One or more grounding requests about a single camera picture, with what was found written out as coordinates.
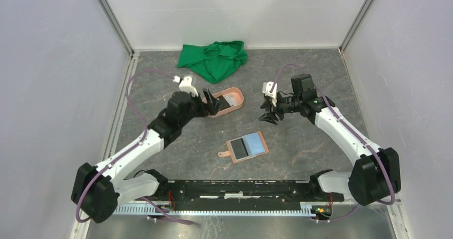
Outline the black card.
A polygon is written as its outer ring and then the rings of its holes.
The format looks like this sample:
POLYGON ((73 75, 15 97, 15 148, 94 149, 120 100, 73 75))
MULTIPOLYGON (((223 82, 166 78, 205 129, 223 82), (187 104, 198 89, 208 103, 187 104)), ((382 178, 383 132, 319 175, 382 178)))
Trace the black card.
POLYGON ((243 138, 230 141, 230 145, 235 160, 240 160, 249 156, 243 138))
POLYGON ((227 99, 224 96, 218 97, 217 101, 219 103, 219 110, 218 111, 223 111, 223 110, 228 109, 228 108, 231 107, 230 103, 227 101, 227 99))

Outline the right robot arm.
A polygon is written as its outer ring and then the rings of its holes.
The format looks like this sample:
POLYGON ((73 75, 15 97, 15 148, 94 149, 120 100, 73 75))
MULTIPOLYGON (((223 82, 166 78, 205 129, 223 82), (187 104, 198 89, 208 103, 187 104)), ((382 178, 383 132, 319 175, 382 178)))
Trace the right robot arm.
POLYGON ((401 189, 400 160, 393 148, 383 148, 355 128, 321 90, 310 74, 291 77, 292 92, 277 91, 277 82, 262 86, 265 113, 260 121, 276 124, 298 113, 328 135, 351 162, 351 172, 327 169, 310 177, 309 195, 321 201, 330 193, 350 195, 362 206, 392 205, 401 189))

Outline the pink oval tray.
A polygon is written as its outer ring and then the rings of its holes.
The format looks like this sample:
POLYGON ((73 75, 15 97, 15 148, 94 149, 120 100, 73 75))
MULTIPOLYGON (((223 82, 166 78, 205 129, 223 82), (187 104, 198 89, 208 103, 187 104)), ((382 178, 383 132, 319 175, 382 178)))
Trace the pink oval tray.
POLYGON ((228 89, 216 92, 213 96, 220 101, 220 108, 215 115, 209 115, 210 118, 231 113, 240 109, 244 104, 244 96, 239 88, 230 87, 228 89))

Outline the white magstripe card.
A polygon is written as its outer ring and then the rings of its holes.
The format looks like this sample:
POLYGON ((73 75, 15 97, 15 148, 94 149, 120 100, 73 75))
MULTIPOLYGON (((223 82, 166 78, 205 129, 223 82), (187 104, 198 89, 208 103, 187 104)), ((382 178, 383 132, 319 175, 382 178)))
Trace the white magstripe card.
POLYGON ((226 100, 226 102, 228 103, 229 106, 236 106, 237 105, 237 101, 234 97, 234 94, 225 94, 223 95, 224 99, 226 100))

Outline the brown leather card holder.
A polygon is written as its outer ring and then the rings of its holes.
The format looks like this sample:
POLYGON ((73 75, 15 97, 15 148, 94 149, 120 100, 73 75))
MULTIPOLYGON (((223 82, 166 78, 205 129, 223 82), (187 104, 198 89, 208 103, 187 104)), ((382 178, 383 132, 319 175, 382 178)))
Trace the brown leather card holder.
POLYGON ((217 154, 218 157, 220 157, 220 158, 230 157, 233 163, 239 163, 241 161, 249 160, 249 159, 255 158, 257 156, 260 156, 260 155, 263 155, 263 154, 266 154, 269 152, 269 148, 260 131, 250 133, 250 134, 238 137, 238 138, 243 138, 243 140, 245 142, 245 145, 246 145, 246 148, 248 151, 248 155, 249 155, 247 158, 235 160, 233 153, 231 151, 231 145, 230 145, 230 141, 232 141, 232 140, 226 141, 226 146, 228 149, 227 149, 227 151, 219 152, 217 154))

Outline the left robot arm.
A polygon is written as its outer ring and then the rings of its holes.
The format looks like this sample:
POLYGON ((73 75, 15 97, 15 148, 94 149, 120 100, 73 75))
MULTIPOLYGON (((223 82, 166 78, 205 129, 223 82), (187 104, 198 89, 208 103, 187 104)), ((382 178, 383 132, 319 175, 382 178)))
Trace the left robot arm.
POLYGON ((152 174, 145 173, 128 180, 125 177, 175 141, 192 119, 218 113, 220 101, 208 89, 203 89, 203 93, 205 99, 189 92, 174 92, 167 107, 145 125, 143 133, 127 147, 96 165, 84 163, 78 168, 71 194, 78 222, 101 223, 118 205, 143 196, 155 200, 167 196, 168 186, 152 174))

